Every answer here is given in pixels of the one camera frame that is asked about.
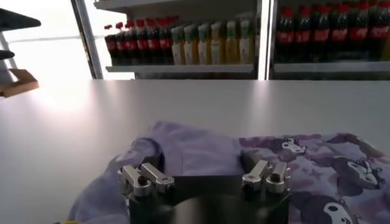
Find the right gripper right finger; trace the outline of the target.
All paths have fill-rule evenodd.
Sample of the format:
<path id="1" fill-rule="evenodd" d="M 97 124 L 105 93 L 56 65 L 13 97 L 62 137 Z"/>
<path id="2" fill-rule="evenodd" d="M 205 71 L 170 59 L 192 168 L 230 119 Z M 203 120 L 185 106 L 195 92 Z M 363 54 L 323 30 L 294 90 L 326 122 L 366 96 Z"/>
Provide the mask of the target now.
<path id="1" fill-rule="evenodd" d="M 259 192 L 263 189 L 271 194 L 284 194 L 289 191 L 287 163 L 271 164 L 260 154 L 250 151 L 242 151 L 240 161 L 245 171 L 241 178 L 245 193 Z"/>

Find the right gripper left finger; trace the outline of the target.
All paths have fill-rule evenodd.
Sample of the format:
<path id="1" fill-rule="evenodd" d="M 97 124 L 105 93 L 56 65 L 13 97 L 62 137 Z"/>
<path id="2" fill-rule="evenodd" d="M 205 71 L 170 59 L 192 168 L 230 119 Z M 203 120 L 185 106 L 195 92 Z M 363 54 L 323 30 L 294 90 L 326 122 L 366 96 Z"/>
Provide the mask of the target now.
<path id="1" fill-rule="evenodd" d="M 125 198 L 148 197 L 154 189 L 160 194 L 170 194 L 175 189 L 175 180 L 163 172 L 163 155 L 147 156 L 137 166 L 122 166 L 118 174 L 119 191 Z"/>

